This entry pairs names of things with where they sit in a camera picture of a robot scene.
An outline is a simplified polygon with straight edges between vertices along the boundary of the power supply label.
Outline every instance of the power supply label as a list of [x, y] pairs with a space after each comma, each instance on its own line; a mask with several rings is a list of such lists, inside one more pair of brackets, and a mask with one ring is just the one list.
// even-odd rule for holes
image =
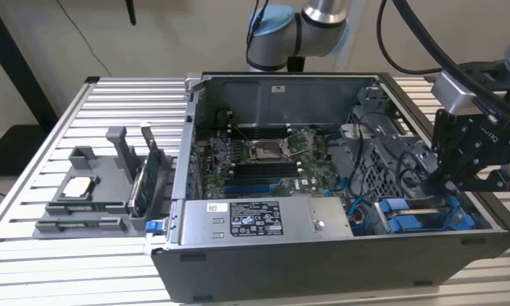
[[230, 235], [274, 236], [283, 234], [279, 202], [230, 203]]

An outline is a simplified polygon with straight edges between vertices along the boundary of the workbench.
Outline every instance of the workbench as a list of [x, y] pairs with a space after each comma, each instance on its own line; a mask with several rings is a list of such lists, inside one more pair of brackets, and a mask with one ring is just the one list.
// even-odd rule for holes
[[[431, 84], [423, 78], [395, 78], [395, 81], [432, 120], [440, 105], [430, 93]], [[158, 146], [167, 155], [176, 156], [183, 98], [180, 78], [100, 78], [80, 87], [0, 205], [0, 305], [176, 305], [168, 300], [151, 260], [143, 255], [144, 238], [34, 240], [31, 232], [70, 167], [71, 148], [88, 145], [96, 156], [115, 154], [104, 139], [108, 126], [126, 126], [126, 142], [143, 155], [146, 145], [139, 123], [148, 122]], [[496, 197], [510, 210], [510, 193], [496, 193]], [[472, 262], [438, 287], [223, 305], [379, 303], [510, 305], [510, 249], [495, 259]]]

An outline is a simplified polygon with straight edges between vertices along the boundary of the white sticker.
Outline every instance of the white sticker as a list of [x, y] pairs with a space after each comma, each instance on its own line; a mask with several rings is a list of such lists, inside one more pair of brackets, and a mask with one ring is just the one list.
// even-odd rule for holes
[[227, 203], [207, 203], [207, 212], [227, 212], [228, 204]]
[[284, 85], [271, 86], [271, 92], [284, 92]]
[[68, 180], [62, 191], [67, 198], [78, 198], [86, 193], [90, 186], [90, 177], [74, 177]]

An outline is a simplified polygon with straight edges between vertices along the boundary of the green circuit board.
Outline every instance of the green circuit board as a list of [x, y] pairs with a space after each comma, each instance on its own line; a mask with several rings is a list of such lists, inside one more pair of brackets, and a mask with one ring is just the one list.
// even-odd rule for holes
[[306, 194], [323, 196], [324, 192], [338, 185], [336, 172], [330, 160], [324, 160], [326, 147], [323, 137], [307, 127], [294, 127], [290, 136], [283, 139], [288, 163], [299, 162], [296, 177], [270, 178], [271, 192], [256, 194], [226, 194], [224, 180], [231, 178], [231, 163], [251, 163], [252, 154], [247, 140], [230, 140], [223, 133], [214, 135], [199, 143], [203, 180], [203, 198], [266, 198]]

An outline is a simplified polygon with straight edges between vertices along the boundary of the motherboard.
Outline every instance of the motherboard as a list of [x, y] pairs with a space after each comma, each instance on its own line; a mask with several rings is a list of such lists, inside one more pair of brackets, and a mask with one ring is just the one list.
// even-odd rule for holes
[[228, 125], [198, 142], [198, 153], [206, 200], [322, 197], [340, 184], [324, 136], [310, 126], [255, 129]]

